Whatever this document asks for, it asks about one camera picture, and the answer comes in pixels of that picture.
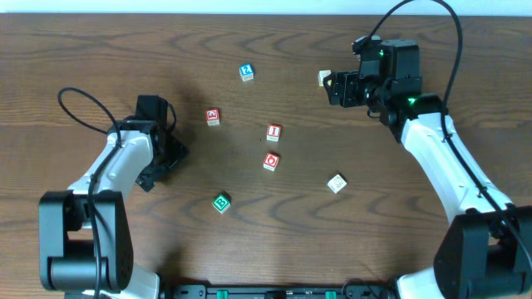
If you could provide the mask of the blue number 2 block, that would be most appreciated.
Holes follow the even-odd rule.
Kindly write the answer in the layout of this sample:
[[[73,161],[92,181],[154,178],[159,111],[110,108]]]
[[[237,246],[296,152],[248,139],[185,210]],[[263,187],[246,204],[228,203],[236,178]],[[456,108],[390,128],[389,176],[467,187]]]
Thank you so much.
[[[254,79],[254,69],[249,63],[239,67],[239,74],[242,81],[251,81]]]

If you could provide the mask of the red letter I block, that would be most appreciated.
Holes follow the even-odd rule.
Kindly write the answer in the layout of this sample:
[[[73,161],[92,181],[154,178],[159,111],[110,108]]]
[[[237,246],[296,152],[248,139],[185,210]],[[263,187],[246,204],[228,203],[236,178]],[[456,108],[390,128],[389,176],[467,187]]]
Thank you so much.
[[[280,125],[269,125],[267,129],[267,140],[278,142],[282,127]]]

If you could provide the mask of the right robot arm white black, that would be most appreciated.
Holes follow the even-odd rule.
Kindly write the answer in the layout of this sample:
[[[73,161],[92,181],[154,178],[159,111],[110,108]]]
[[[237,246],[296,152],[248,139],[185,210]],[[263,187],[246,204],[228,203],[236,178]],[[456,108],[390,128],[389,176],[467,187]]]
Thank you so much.
[[[395,298],[492,298],[531,289],[531,209],[518,207],[475,162],[442,100],[421,90],[413,40],[359,37],[355,71],[322,77],[331,105],[365,106],[417,161],[449,228],[432,265],[395,280]]]

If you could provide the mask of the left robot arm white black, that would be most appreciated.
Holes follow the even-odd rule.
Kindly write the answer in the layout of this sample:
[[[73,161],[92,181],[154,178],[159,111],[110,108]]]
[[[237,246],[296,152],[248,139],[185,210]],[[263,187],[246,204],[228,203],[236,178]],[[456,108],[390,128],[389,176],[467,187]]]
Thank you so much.
[[[39,277],[66,297],[161,298],[160,277],[134,262],[125,202],[133,185],[151,191],[188,154],[167,123],[173,106],[139,96],[135,114],[114,120],[93,165],[38,205]]]

